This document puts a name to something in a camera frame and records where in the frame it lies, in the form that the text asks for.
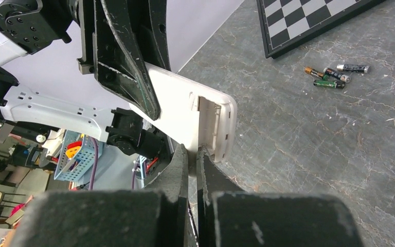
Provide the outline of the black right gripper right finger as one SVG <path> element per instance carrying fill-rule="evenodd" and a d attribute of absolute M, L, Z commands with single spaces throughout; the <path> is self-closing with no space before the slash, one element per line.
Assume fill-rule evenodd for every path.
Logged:
<path fill-rule="evenodd" d="M 207 148 L 196 155 L 199 246 L 363 246 L 350 209 L 321 193 L 240 188 Z"/>

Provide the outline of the white remote with dark buttons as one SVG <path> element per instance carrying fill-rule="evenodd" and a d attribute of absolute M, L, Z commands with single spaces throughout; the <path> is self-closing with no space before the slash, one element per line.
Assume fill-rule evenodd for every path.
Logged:
<path fill-rule="evenodd" d="M 237 103 L 228 94 L 150 63 L 146 64 L 161 113 L 152 120 L 137 106 L 130 108 L 164 132 L 189 155 L 205 146 L 215 162 L 224 162 L 233 147 Z"/>

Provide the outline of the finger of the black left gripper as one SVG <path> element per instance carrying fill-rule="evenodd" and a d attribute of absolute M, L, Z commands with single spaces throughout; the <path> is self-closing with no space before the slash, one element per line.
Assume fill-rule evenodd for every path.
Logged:
<path fill-rule="evenodd" d="M 131 0 L 129 15 L 143 59 L 171 70 L 167 44 L 167 1 Z"/>
<path fill-rule="evenodd" d="M 94 25 L 96 79 L 151 120 L 157 120 L 160 106 L 132 30 L 127 1 L 95 1 Z"/>

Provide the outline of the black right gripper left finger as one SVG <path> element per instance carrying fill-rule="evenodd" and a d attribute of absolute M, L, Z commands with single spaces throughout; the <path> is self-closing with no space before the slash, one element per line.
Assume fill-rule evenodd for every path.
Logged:
<path fill-rule="evenodd" d="M 49 191 L 27 206 L 11 246 L 186 246 L 188 154 L 144 189 Z"/>

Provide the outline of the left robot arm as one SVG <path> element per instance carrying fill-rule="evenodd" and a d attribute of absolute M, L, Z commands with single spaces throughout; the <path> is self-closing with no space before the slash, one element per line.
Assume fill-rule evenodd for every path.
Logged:
<path fill-rule="evenodd" d="M 31 122 L 80 132 L 100 142 L 154 158 L 166 148 L 143 129 L 142 116 L 157 120 L 161 107 L 147 63 L 170 69 L 166 1 L 0 1 L 0 120 Z M 3 66 L 34 55 L 55 40 L 71 42 L 67 30 L 81 30 L 82 74 L 128 100 L 141 114 L 73 104 L 22 87 Z"/>

